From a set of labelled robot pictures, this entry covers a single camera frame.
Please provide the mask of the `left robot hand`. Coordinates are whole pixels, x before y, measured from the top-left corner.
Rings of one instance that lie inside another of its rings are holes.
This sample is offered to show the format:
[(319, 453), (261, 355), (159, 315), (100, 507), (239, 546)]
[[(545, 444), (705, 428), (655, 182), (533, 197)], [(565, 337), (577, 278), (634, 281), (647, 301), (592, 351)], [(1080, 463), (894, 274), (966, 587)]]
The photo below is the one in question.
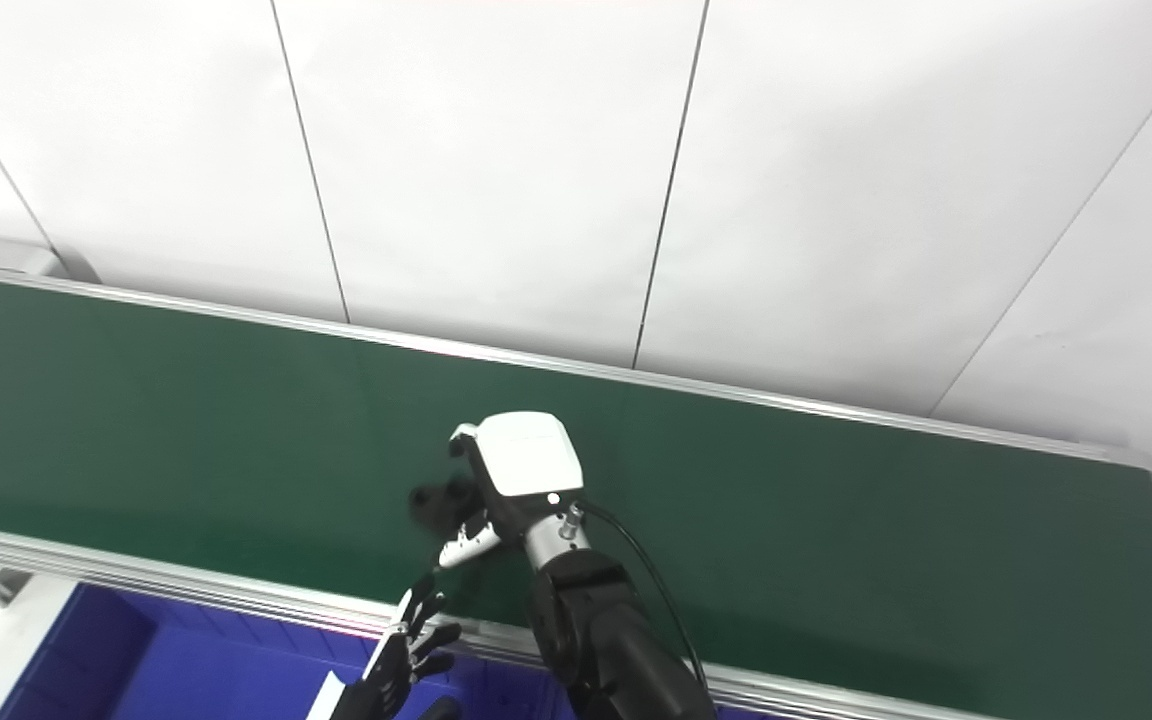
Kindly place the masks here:
[(376, 642), (361, 679), (346, 684), (328, 673), (306, 719), (394, 719), (422, 679), (450, 670), (454, 657), (445, 647), (461, 638), (462, 626), (429, 621), (444, 611), (447, 597), (429, 573), (408, 588), (396, 614)]

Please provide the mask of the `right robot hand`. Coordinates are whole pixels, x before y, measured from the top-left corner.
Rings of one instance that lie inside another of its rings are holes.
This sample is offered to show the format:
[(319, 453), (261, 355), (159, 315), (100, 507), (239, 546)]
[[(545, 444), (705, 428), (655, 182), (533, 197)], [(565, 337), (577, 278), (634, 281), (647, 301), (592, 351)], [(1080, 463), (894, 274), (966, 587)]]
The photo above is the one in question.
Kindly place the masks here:
[(588, 548), (575, 507), (584, 497), (584, 473), (558, 416), (511, 411), (463, 423), (449, 439), (449, 452), (465, 458), (471, 471), (471, 509), (435, 553), (435, 570), (518, 546), (540, 571), (562, 553)]

